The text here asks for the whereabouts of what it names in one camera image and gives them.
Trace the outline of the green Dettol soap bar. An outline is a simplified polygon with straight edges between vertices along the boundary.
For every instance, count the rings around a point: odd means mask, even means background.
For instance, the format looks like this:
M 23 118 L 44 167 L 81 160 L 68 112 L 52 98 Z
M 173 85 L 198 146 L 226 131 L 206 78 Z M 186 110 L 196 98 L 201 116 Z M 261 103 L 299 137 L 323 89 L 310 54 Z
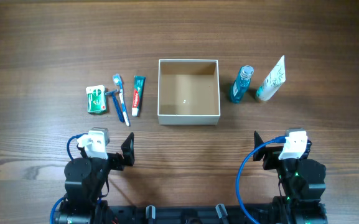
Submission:
M 105 86 L 86 87 L 88 98 L 87 112 L 90 114 L 103 114 L 106 111 Z

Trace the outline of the white conditioner tube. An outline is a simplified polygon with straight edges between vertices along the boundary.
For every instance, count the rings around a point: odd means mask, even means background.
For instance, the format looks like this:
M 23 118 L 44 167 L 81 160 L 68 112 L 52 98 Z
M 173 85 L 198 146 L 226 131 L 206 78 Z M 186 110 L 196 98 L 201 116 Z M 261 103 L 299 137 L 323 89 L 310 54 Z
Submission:
M 270 71 L 264 82 L 256 92 L 256 98 L 259 101 L 268 101 L 278 91 L 286 81 L 285 55 L 283 55 L 277 64 Z

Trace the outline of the blue mouthwash bottle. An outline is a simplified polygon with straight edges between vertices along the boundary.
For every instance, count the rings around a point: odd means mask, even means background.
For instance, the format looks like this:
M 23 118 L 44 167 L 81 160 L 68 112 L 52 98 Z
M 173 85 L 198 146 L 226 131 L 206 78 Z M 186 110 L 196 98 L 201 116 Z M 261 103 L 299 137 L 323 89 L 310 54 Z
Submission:
M 254 68 L 250 65 L 245 65 L 240 68 L 236 80 L 230 88 L 230 100 L 232 103 L 240 103 L 249 88 L 253 73 Z

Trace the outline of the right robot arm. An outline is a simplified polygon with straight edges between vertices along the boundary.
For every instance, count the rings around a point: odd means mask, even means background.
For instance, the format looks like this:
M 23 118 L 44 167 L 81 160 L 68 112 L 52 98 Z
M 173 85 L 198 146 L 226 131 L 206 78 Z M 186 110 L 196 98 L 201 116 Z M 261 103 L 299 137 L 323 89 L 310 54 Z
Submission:
M 246 207 L 259 223 L 327 224 L 325 205 L 320 202 L 326 189 L 326 167 L 309 159 L 311 141 L 297 159 L 279 159 L 281 146 L 262 147 L 253 155 L 254 161 L 263 161 L 264 170 L 276 170 L 279 186 L 284 195 L 275 196 L 271 203 Z

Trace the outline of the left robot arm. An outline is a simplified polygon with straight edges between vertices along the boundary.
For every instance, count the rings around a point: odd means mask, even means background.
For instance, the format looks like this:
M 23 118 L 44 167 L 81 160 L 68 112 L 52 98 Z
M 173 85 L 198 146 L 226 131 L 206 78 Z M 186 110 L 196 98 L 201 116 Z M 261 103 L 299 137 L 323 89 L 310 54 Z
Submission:
M 72 136 L 67 142 L 70 161 L 64 169 L 66 194 L 53 205 L 49 223 L 119 223 L 117 214 L 108 206 L 106 194 L 111 170 L 122 171 L 133 166 L 134 133 L 121 145 L 122 154 L 107 153 L 107 129 L 92 129 Z

